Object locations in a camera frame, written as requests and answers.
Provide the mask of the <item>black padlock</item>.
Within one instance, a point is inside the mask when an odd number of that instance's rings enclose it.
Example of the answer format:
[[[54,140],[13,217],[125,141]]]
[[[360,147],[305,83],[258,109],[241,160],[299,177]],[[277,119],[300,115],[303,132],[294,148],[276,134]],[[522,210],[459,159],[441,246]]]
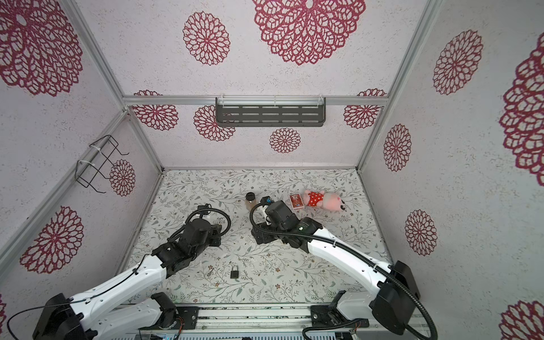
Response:
[[[231,279],[238,279],[239,278],[239,268],[238,266],[233,266],[232,270],[230,272],[230,278]]]

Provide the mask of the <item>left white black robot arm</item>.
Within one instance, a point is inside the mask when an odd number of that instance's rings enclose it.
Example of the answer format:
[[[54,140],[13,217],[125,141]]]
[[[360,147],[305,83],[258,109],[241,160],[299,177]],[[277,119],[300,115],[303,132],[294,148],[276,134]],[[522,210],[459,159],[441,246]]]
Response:
[[[201,205],[167,242],[108,281],[72,297],[58,294],[43,306],[33,339],[113,339],[142,327],[170,328],[177,306],[165,293],[155,293],[132,307],[127,299],[189,267],[208,247],[219,247],[232,227],[230,216]]]

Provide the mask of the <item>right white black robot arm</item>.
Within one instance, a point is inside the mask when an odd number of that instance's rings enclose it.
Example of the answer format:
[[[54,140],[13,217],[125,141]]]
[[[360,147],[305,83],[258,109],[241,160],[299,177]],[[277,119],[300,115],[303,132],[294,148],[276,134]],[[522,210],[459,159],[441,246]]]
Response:
[[[298,218],[283,201],[263,199],[249,212],[250,215],[255,213],[263,216],[261,223],[249,219],[257,244],[280,240],[294,249],[324,259],[365,289],[362,293],[342,290],[328,306],[311,307],[313,323],[304,328],[304,339],[311,331],[366,328],[371,321],[400,336],[409,332],[417,339],[439,337],[406,263],[391,264],[358,251],[312,218]]]

